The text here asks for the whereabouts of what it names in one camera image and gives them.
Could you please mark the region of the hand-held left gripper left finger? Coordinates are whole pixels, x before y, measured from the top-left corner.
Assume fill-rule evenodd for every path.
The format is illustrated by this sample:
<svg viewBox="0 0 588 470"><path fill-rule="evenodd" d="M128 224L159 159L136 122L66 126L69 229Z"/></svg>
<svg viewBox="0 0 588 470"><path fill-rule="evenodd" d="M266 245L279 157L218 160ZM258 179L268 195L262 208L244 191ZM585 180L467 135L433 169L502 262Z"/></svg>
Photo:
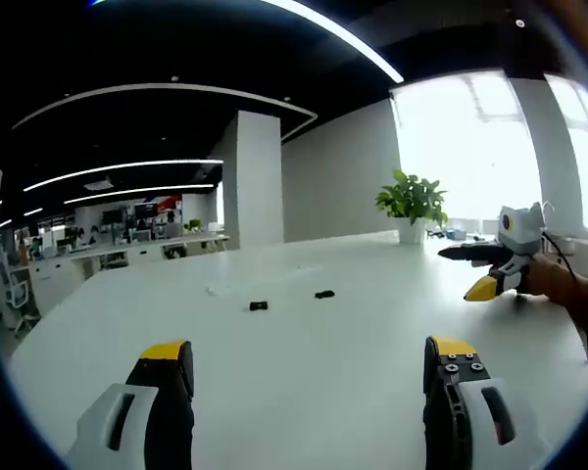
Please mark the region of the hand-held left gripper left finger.
<svg viewBox="0 0 588 470"><path fill-rule="evenodd" d="M80 416L65 461L71 469L190 469L193 353L187 340L144 351Z"/></svg>

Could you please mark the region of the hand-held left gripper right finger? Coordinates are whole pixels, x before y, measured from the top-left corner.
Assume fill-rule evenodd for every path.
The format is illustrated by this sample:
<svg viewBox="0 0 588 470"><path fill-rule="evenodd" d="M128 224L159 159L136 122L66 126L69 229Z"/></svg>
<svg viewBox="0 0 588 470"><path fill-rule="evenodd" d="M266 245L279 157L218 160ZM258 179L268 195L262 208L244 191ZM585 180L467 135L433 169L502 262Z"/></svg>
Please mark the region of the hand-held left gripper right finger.
<svg viewBox="0 0 588 470"><path fill-rule="evenodd" d="M529 403L471 345L429 336L422 413L427 469L542 469L549 446Z"/></svg>

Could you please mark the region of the person's right hand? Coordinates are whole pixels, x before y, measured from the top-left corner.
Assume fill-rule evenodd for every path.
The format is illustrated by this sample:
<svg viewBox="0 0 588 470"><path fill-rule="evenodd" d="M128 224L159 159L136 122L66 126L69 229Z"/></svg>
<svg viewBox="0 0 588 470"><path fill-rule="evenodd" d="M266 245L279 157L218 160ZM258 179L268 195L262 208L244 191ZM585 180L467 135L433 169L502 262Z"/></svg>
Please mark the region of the person's right hand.
<svg viewBox="0 0 588 470"><path fill-rule="evenodd" d="M526 272L526 292L533 296L546 296L564 306L573 299L575 277L564 267L543 255L531 258Z"/></svg>

